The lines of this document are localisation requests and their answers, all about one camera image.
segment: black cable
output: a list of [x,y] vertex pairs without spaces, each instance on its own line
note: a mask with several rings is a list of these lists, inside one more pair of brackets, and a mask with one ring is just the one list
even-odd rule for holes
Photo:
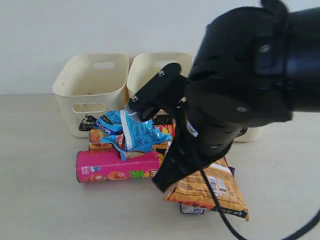
[[[201,165],[201,161],[196,153],[196,151],[193,149],[193,146],[189,140],[189,138],[187,137],[187,134],[188,133],[188,130],[185,126],[182,127],[183,129],[183,134],[185,136],[185,142],[186,142],[186,145],[187,145],[187,149],[189,149],[189,151],[191,152],[192,154],[192,157],[195,161],[195,164],[196,166],[199,168],[199,171],[202,175],[202,178],[205,182],[205,185],[207,186],[212,198],[213,198],[213,201],[218,209],[218,212],[224,222],[224,224],[226,225],[226,227],[229,229],[229,231],[239,240],[247,240],[246,238],[244,238],[240,233],[238,233],[233,227],[232,225],[230,224],[230,222],[228,221],[225,213],[223,212],[221,206],[220,206],[220,203],[215,195],[215,192],[213,191],[210,183],[209,183],[209,180],[206,176],[206,173]],[[316,226],[318,223],[320,222],[320,209],[319,211],[317,212],[317,214],[307,223],[305,224],[304,226],[302,226],[299,230],[297,230],[296,232],[292,233],[291,235],[283,238],[282,240],[296,240],[298,238],[300,238],[301,236],[305,235],[307,232],[309,232],[314,226]]]

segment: yellow chip bag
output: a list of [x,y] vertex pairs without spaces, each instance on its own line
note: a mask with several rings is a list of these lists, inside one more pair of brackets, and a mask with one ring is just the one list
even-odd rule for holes
[[[249,220],[248,207],[238,189],[225,157],[204,169],[210,185],[225,214]],[[177,187],[164,199],[182,205],[217,212],[218,209],[199,171],[180,180]]]

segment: table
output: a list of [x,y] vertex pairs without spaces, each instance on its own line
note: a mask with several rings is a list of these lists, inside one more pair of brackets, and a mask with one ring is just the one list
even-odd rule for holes
[[[229,240],[216,212],[180,214],[150,179],[76,181],[88,140],[72,136],[52,95],[0,96],[1,240]],[[228,216],[252,240],[278,240],[320,207],[320,114],[267,126],[227,155],[250,221]],[[302,239],[320,239],[320,226]]]

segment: screw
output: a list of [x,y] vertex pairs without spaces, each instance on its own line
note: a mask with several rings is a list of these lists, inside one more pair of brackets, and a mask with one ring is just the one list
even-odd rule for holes
[[163,77],[163,76],[166,75],[166,74],[165,74],[164,71],[161,70],[160,72],[158,72],[158,75],[159,75],[159,77]]
[[248,111],[245,107],[241,107],[241,106],[238,106],[236,110],[241,113],[245,113],[246,111]]
[[264,54],[266,52],[269,52],[270,49],[271,49],[271,46],[269,44],[265,44],[259,48],[259,52]]
[[136,102],[136,101],[138,101],[139,100],[139,98],[136,96],[136,95],[134,95],[132,98],[131,98],[131,100],[132,100],[132,102]]

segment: pink chip can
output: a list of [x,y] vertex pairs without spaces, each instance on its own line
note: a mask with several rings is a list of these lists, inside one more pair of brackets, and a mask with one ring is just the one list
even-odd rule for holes
[[156,175],[163,156],[149,152],[122,161],[118,152],[108,150],[80,151],[76,156],[75,174],[79,183],[149,178]]

